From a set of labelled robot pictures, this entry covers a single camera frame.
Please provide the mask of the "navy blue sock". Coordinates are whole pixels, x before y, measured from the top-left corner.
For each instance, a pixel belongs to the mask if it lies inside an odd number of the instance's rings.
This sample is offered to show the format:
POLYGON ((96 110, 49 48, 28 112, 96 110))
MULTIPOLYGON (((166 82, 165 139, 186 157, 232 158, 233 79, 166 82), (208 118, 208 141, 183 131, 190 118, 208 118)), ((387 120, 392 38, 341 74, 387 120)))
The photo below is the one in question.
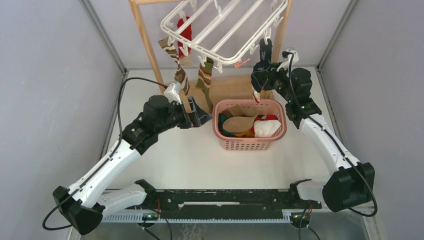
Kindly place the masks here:
POLYGON ((265 82, 264 80, 260 80, 258 74, 266 71, 271 65, 272 48, 273 44, 270 38, 262 38, 259 41, 259 62, 253 66, 253 71, 250 75, 252 95, 256 103, 260 102, 260 93, 265 82))

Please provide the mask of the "olive orange striped sock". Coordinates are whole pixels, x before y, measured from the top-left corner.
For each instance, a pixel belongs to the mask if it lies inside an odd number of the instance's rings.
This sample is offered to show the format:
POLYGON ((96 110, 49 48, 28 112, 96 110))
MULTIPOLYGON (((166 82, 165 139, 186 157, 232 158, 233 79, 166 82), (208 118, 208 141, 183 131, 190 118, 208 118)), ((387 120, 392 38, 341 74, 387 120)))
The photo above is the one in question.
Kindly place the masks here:
POLYGON ((196 88, 200 89, 204 94, 209 112, 212 112, 214 107, 210 98, 210 87, 211 87, 211 81, 212 81, 213 67, 214 67, 214 60, 207 57, 206 61, 203 64, 199 65, 198 78, 196 83, 196 88))

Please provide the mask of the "tan brown sock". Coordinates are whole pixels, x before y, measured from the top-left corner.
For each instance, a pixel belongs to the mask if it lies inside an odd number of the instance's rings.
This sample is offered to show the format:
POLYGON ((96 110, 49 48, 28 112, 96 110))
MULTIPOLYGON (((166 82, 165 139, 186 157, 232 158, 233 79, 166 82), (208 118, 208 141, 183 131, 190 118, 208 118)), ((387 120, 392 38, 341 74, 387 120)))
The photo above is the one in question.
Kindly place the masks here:
POLYGON ((229 117, 223 125, 224 130, 230 133, 241 133, 253 127, 258 110, 255 107, 234 105, 223 110, 221 114, 229 117))

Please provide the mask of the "white plastic clip hanger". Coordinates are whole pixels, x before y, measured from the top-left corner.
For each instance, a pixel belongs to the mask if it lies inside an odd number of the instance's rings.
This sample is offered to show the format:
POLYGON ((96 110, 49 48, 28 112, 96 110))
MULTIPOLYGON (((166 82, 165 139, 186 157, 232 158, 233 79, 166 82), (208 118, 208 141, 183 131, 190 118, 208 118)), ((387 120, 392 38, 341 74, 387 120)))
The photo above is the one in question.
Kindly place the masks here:
POLYGON ((161 20, 160 28, 169 43, 183 44, 184 55, 191 48, 202 65, 209 57, 221 72, 224 65, 253 55, 261 39, 272 38, 288 4, 287 0, 183 0, 161 20), (180 18, 185 23, 177 28, 180 18), (192 40, 181 36, 188 25, 192 40))

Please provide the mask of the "dark green sock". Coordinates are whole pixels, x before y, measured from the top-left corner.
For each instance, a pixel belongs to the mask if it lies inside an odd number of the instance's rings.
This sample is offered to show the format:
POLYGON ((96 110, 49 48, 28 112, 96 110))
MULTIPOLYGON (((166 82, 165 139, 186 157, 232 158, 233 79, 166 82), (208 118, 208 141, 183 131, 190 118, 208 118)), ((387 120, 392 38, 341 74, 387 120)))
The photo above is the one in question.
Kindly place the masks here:
POLYGON ((227 130, 224 130, 224 123, 229 119, 228 116, 220 113, 218 115, 218 120, 217 120, 217 126, 218 126, 218 130, 220 132, 221 135, 225 136, 225 137, 229 137, 229 138, 234 138, 235 135, 232 132, 229 132, 227 130))

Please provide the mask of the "red santa sock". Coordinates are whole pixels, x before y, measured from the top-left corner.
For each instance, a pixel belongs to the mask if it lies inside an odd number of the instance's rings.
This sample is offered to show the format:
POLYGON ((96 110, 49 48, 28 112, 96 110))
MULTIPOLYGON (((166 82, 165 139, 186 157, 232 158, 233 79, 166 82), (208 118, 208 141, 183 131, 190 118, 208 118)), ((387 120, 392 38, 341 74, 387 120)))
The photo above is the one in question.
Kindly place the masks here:
POLYGON ((257 122, 257 121, 271 121, 271 120, 279 121, 279 119, 276 115, 258 115, 254 119, 254 123, 257 122))

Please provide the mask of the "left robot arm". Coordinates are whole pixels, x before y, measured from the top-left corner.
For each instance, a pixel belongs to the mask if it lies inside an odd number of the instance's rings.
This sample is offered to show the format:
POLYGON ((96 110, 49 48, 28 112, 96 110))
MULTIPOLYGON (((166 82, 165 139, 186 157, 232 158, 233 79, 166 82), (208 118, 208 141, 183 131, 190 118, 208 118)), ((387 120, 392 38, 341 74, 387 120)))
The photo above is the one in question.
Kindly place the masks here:
POLYGON ((135 182, 131 186, 104 193, 109 184, 134 160, 142 156, 159 134, 178 127, 199 128, 212 119, 193 97, 188 98, 191 112, 183 104, 163 95, 153 95, 143 111, 120 133, 112 148, 83 177, 68 187, 58 186, 52 193, 56 209, 79 234, 87 235, 105 216, 127 207, 153 207, 157 196, 135 182))

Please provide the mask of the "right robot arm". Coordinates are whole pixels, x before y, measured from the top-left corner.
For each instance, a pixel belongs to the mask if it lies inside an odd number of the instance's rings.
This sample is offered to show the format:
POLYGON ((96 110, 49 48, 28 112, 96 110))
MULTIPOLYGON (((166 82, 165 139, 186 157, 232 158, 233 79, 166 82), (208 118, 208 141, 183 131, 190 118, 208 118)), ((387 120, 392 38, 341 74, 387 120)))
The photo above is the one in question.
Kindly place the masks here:
POLYGON ((263 71, 252 74, 259 90, 274 90, 286 100, 287 118, 313 144, 330 174, 326 182, 312 179, 291 184, 289 203, 302 208, 308 201, 324 203, 332 212, 350 210, 364 217, 378 211, 373 193, 375 169, 362 163, 337 138, 311 97, 311 73, 304 68, 278 69, 273 63, 263 71))

